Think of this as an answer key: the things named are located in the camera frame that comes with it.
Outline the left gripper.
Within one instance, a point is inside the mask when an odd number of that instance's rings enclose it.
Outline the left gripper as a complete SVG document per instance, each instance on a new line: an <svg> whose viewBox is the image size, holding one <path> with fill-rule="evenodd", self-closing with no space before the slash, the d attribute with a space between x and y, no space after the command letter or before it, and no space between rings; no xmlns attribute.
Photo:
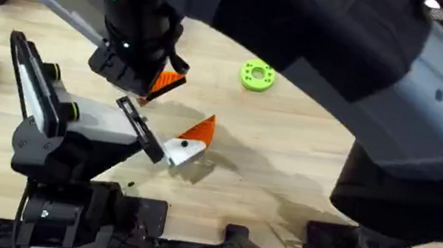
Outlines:
<svg viewBox="0 0 443 248"><path fill-rule="evenodd" d="M179 167L213 140L215 115L162 145L127 96L108 106L66 90L22 87L26 116L13 134L10 166L25 177L87 183L140 151L154 163L166 158Z"/></svg>

